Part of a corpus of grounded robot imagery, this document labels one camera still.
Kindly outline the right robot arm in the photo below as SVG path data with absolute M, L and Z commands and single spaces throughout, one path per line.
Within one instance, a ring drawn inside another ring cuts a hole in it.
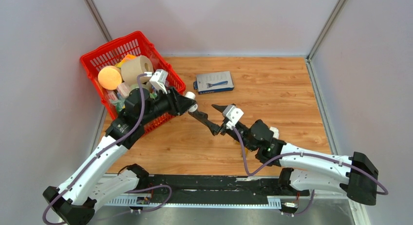
M 243 111 L 234 104 L 213 105 L 224 117 L 221 125 L 209 120 L 197 107 L 189 114 L 208 127 L 213 135 L 229 135 L 246 150 L 255 151 L 263 167 L 277 166 L 282 171 L 278 189 L 284 195 L 295 190 L 324 190 L 345 194 L 360 204 L 374 206 L 380 193 L 378 169 L 367 155 L 355 151 L 353 155 L 324 154 L 300 148 L 279 139 L 278 130 L 258 119 L 251 127 L 240 122 Z

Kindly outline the white pvc elbow fitting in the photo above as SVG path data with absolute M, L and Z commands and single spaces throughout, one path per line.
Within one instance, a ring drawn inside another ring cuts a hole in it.
M 270 127 L 270 130 L 273 132 L 273 137 L 279 139 L 280 133 L 279 130 L 275 127 Z
M 188 109 L 188 112 L 193 113 L 196 110 L 198 110 L 198 104 L 197 104 L 197 101 L 195 99 L 196 98 L 195 93 L 188 91 L 188 92 L 186 92 L 185 97 L 189 98 L 193 102 L 192 106 Z

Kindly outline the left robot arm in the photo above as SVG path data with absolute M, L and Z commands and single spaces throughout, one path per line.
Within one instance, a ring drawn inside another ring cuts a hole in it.
M 197 107 L 195 94 L 181 95 L 174 87 L 160 92 L 153 99 L 148 90 L 137 88 L 125 100 L 125 108 L 112 121 L 96 149 L 87 160 L 58 187 L 49 186 L 43 197 L 49 203 L 42 219 L 52 209 L 68 225 L 86 225 L 107 202 L 122 193 L 134 190 L 145 192 L 149 187 L 148 173 L 133 164 L 127 170 L 105 183 L 98 181 L 135 142 L 145 134 L 145 125 L 168 113 L 183 115 Z

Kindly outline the dark grey metal faucet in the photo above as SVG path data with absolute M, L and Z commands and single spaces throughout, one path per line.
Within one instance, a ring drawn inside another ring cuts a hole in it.
M 202 120 L 208 120 L 208 114 L 201 112 L 199 110 L 196 110 L 192 113 L 192 116 L 197 119 L 198 121 L 202 121 Z

